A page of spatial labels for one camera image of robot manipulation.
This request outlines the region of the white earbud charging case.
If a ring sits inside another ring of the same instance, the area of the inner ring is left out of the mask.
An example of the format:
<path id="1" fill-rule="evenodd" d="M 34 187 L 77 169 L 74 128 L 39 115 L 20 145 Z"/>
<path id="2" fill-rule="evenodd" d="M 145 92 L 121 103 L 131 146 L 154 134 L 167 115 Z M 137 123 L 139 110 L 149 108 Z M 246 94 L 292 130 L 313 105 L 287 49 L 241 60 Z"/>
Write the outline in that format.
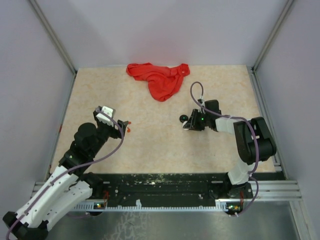
<path id="1" fill-rule="evenodd" d="M 185 130 L 185 131 L 188 131 L 189 129 L 188 129 L 188 127 L 187 127 L 187 121 L 184 121 L 183 123 L 182 123 L 182 129 L 183 130 Z"/>

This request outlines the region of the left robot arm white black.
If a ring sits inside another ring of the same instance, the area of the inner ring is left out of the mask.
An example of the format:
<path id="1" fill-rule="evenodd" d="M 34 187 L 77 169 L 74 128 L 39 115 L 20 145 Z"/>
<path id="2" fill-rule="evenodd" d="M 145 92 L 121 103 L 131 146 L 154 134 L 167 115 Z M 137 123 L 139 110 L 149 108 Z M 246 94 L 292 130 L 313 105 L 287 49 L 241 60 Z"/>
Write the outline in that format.
<path id="1" fill-rule="evenodd" d="M 69 149 L 36 194 L 19 210 L 3 216 L 8 228 L 6 239 L 13 235 L 18 240 L 44 240 L 77 204 L 103 195 L 103 181 L 85 171 L 105 160 L 95 158 L 109 138 L 124 140 L 129 122 L 115 121 L 114 110 L 106 106 L 98 106 L 93 117 L 96 123 L 78 127 Z"/>

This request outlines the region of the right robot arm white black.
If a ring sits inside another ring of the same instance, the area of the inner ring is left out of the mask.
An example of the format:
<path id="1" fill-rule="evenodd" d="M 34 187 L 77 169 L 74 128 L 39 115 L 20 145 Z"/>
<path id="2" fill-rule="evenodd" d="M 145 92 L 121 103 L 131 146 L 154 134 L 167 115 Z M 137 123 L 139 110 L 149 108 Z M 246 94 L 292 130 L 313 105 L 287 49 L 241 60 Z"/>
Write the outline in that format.
<path id="1" fill-rule="evenodd" d="M 199 99 L 198 103 L 201 107 L 193 109 L 190 116 L 183 114 L 179 117 L 182 128 L 186 131 L 203 131 L 209 128 L 235 137 L 239 160 L 225 175 L 220 189 L 227 197 L 235 198 L 257 170 L 259 163 L 277 153 L 275 140 L 263 117 L 247 120 L 222 115 L 216 99 Z"/>

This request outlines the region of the black earbud charging case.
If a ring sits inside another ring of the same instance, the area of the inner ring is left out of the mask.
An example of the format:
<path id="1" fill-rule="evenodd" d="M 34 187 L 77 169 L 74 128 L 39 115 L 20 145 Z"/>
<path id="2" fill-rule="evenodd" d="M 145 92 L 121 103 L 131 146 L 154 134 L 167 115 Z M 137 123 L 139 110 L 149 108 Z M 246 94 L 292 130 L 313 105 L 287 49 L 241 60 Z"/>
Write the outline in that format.
<path id="1" fill-rule="evenodd" d="M 187 122 L 189 120 L 189 117 L 185 114 L 182 114 L 180 117 L 179 117 L 179 121 L 181 123 L 184 123 L 184 122 Z"/>

